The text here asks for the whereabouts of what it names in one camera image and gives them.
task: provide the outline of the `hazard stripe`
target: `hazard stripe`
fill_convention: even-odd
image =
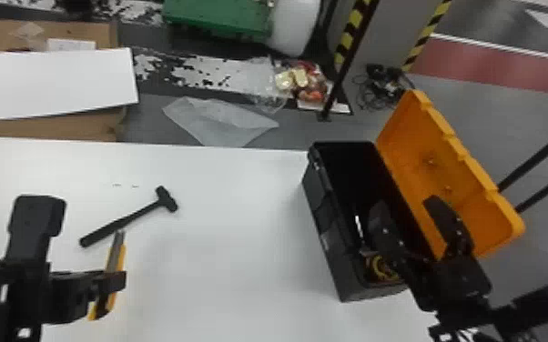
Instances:
[[[368,9],[368,5],[371,1],[377,0],[357,0],[352,7],[349,15],[349,22],[344,26],[342,31],[342,38],[338,47],[336,47],[336,54],[334,55],[334,63],[342,64],[344,58],[352,46],[352,40],[359,29],[361,20],[363,20],[363,13]]]
[[[421,34],[419,35],[419,39],[416,41],[416,44],[414,44],[414,47],[412,48],[412,50],[410,50],[408,57],[406,57],[406,60],[403,62],[401,70],[403,70],[404,72],[410,71],[412,65],[416,61],[416,58],[425,47],[425,44],[427,44],[427,41],[429,41],[429,36],[433,33],[433,31],[435,31],[435,27],[444,17],[446,11],[448,11],[451,6],[451,3],[452,0],[443,0],[435,9],[435,12],[431,16],[429,23],[427,23],[427,25],[422,29]]]

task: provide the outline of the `red floor marking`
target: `red floor marking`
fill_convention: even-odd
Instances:
[[[430,39],[410,71],[548,93],[548,58]]]

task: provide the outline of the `hammer handle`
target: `hammer handle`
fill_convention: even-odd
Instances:
[[[98,230],[95,230],[87,234],[86,236],[81,237],[81,239],[78,240],[78,243],[79,245],[81,245],[81,247],[87,248],[95,244],[96,242],[106,238],[107,236],[113,235],[117,230],[123,229],[130,222],[143,216],[146,213],[151,212],[153,209],[156,209],[160,206],[161,205],[159,204],[159,202],[154,202],[148,206],[143,207],[142,209],[138,210],[135,213],[116,219],[115,221],[100,227]]]

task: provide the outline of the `green container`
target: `green container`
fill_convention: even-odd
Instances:
[[[272,32],[267,0],[166,0],[167,22],[199,27],[213,35],[265,41]]]

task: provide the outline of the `hammer head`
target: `hammer head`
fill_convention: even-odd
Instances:
[[[170,193],[163,186],[158,186],[157,189],[155,189],[155,192],[157,193],[157,201],[160,205],[165,206],[170,213],[177,211],[177,201],[172,198]]]

